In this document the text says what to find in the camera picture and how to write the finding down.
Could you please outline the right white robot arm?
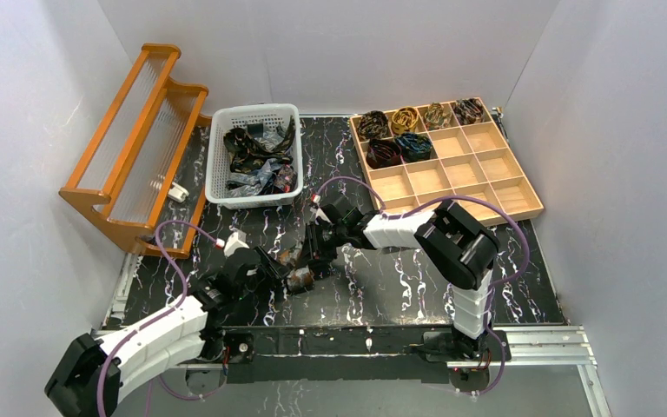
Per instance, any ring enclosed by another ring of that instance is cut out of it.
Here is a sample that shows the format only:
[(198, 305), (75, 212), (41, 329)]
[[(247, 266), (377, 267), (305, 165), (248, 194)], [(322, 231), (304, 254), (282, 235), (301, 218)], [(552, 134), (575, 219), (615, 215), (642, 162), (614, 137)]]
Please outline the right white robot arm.
[(295, 273), (322, 273), (340, 247), (417, 249), (451, 285), (454, 312), (449, 335), (436, 333), (417, 347), (438, 358), (474, 360), (487, 351), (488, 301), (499, 240), (455, 201), (443, 201), (412, 215), (361, 211), (345, 196), (313, 202), (314, 218), (295, 246)]

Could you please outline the white plastic basket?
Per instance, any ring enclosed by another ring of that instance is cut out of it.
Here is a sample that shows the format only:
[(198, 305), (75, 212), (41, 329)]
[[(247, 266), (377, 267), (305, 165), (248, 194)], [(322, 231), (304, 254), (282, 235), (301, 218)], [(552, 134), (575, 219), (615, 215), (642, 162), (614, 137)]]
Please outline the white plastic basket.
[(293, 104), (220, 109), (209, 131), (206, 199), (226, 209), (290, 205), (304, 185), (302, 163)]

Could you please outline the orange grey patterned tie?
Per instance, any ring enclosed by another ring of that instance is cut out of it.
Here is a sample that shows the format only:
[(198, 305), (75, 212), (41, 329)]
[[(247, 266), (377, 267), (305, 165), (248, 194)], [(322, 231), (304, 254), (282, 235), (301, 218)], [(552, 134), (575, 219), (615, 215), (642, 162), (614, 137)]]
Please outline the orange grey patterned tie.
[(313, 286), (314, 272), (312, 266), (315, 261), (316, 258), (312, 254), (310, 245), (304, 242), (299, 242), (279, 254), (278, 262), (288, 268), (285, 278), (288, 292), (298, 294)]

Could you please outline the wooden compartment tray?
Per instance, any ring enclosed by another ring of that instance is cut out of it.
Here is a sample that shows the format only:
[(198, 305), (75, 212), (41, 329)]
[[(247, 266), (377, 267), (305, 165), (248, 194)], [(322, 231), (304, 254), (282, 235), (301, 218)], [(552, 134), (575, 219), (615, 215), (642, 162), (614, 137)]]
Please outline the wooden compartment tray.
[[(510, 149), (500, 124), (501, 110), (485, 109), (481, 123), (460, 125), (452, 106), (455, 101), (441, 103), (450, 113), (450, 126), (428, 130), (423, 115), (430, 104), (414, 106), (419, 122), (414, 133), (431, 139), (431, 158), (423, 162), (404, 162), (383, 169), (371, 169), (366, 162), (367, 141), (359, 139), (357, 128), (363, 114), (352, 116), (349, 125), (355, 148), (368, 184), (376, 194), (376, 208), (384, 207), (389, 214), (400, 214), (437, 197), (467, 195), (500, 207), (515, 220), (533, 219), (540, 215), (544, 204), (528, 180)], [(383, 111), (394, 141), (390, 119), (396, 109)]]

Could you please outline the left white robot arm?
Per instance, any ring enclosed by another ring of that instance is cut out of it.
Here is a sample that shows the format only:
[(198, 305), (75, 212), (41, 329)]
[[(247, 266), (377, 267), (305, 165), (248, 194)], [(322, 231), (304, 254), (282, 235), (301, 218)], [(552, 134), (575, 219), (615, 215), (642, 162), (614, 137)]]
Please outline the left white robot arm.
[(126, 328), (67, 347), (44, 393), (63, 416), (110, 416), (141, 385), (185, 361), (227, 365), (244, 356), (251, 341), (231, 336), (220, 320), (246, 296), (284, 282), (291, 269), (242, 232), (216, 243), (221, 269), (184, 282), (179, 300)]

